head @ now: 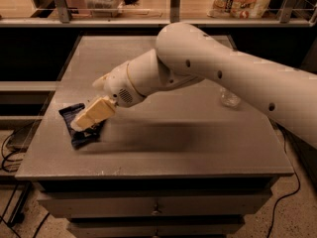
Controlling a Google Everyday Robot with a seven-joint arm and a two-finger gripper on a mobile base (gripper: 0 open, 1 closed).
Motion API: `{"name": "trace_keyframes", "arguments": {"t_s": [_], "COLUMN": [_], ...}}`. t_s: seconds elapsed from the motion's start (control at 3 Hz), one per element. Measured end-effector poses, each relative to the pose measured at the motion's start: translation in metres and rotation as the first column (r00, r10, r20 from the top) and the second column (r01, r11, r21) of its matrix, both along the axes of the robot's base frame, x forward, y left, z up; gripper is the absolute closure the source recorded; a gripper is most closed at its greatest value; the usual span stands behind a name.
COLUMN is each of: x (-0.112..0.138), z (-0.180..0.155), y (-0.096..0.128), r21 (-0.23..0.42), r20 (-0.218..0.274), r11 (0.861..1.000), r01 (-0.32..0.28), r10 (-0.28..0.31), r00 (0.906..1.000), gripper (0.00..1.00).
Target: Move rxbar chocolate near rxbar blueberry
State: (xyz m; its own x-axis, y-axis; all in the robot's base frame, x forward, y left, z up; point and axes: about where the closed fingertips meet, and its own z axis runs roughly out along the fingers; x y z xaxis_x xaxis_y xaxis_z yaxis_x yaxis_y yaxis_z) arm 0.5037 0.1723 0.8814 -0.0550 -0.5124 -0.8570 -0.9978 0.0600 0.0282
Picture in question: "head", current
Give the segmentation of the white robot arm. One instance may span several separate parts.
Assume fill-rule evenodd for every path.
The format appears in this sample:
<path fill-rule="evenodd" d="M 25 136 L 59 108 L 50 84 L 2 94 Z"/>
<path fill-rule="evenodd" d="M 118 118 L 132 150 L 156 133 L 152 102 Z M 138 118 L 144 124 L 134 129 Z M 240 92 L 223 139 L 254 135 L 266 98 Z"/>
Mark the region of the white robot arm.
<path fill-rule="evenodd" d="M 316 75 L 237 52 L 186 23 L 165 26 L 148 52 L 93 82 L 105 92 L 71 121 L 84 131 L 159 92 L 212 80 L 317 147 Z"/>

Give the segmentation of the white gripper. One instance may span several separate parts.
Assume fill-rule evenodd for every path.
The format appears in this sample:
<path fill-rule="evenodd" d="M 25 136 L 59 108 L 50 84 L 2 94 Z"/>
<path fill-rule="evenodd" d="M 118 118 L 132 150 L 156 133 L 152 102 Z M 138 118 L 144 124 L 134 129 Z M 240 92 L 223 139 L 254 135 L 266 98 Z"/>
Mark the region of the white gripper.
<path fill-rule="evenodd" d="M 73 130 L 84 131 L 110 118 L 115 114 L 116 103 L 120 107 L 128 108 L 145 100 L 130 81 L 128 65 L 125 61 L 92 83 L 95 89 L 104 89 L 108 96 L 96 98 L 76 114 L 70 123 Z"/>

